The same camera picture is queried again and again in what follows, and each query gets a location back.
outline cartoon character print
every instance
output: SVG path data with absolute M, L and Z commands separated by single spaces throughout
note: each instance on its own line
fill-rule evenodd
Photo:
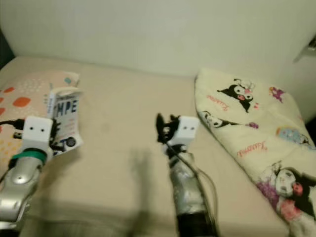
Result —
M 271 86 L 269 88 L 269 94 L 272 95 L 274 98 L 279 100 L 281 103 L 283 103 L 281 95 L 283 95 L 285 92 L 281 89 L 277 89 L 274 86 Z
M 214 117 L 209 111 L 203 111 L 200 112 L 201 118 L 205 121 L 205 123 L 208 125 L 209 128 L 220 128 L 224 127 L 226 125 L 241 125 L 240 123 L 235 123 L 235 122 L 229 122 L 220 118 Z M 245 124 L 245 126 L 253 127 L 253 128 L 258 128 L 259 125 L 250 122 L 249 124 Z
M 284 140 L 311 147 L 308 138 L 304 134 L 301 134 L 296 128 L 279 127 L 276 130 L 276 135 Z
M 252 90 L 255 85 L 249 81 L 234 79 L 234 84 L 232 84 L 229 88 L 218 90 L 217 92 L 222 92 L 228 96 L 231 96 L 241 103 L 245 111 L 248 113 L 250 108 L 250 102 L 253 100 Z
M 257 187 L 287 221 L 299 217 L 301 212 L 316 220 L 309 198 L 311 187 L 315 185 L 316 178 L 300 174 L 291 167 L 281 169 L 279 162 L 267 167 L 257 183 Z

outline green strap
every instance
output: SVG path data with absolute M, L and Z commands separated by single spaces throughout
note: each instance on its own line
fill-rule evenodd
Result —
M 19 154 L 12 156 L 12 159 L 19 159 L 21 157 L 34 157 L 34 158 L 40 159 L 43 162 L 43 164 L 46 163 L 46 158 L 47 158 L 47 156 L 41 152 L 27 151 L 27 152 L 21 152 Z

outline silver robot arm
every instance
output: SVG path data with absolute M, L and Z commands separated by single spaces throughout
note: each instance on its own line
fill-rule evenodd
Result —
M 163 143 L 162 150 L 169 157 L 178 235 L 218 237 L 193 155 L 187 153 L 189 144 L 195 138 L 199 120 L 186 116 L 170 116 L 170 119 L 170 122 L 165 123 L 162 115 L 158 114 L 156 128 L 158 142 Z
M 23 130 L 14 133 L 14 138 L 22 139 L 22 147 L 10 160 L 0 190 L 0 230 L 19 232 L 37 189 L 42 167 L 53 157 L 52 148 L 63 148 L 52 145 L 57 132 L 56 121 L 52 119 L 29 116 L 25 121 L 18 119 L 3 123 Z

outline pillow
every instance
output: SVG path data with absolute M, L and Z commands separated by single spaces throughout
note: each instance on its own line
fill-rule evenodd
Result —
M 23 119 L 29 115 L 46 117 L 50 91 L 77 86 L 78 81 L 78 74 L 63 71 L 35 72 L 9 80 L 0 90 L 0 121 Z M 10 125 L 0 126 L 0 177 L 22 143 L 12 137 L 14 132 Z
M 293 97 L 205 69 L 195 99 L 201 120 L 289 224 L 291 236 L 315 237 L 316 147 Z

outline bed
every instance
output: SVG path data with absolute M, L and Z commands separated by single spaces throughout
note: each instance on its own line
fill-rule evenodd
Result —
M 45 166 L 22 236 L 38 235 L 40 220 L 83 221 L 108 236 L 113 228 L 141 236 L 176 236 L 172 186 L 156 142 L 155 117 L 158 112 L 196 116 L 194 78 L 17 57 L 0 71 L 0 84 L 44 70 L 80 74 L 84 145 Z M 222 236 L 287 236 L 285 223 L 203 125 L 190 152 L 215 182 Z

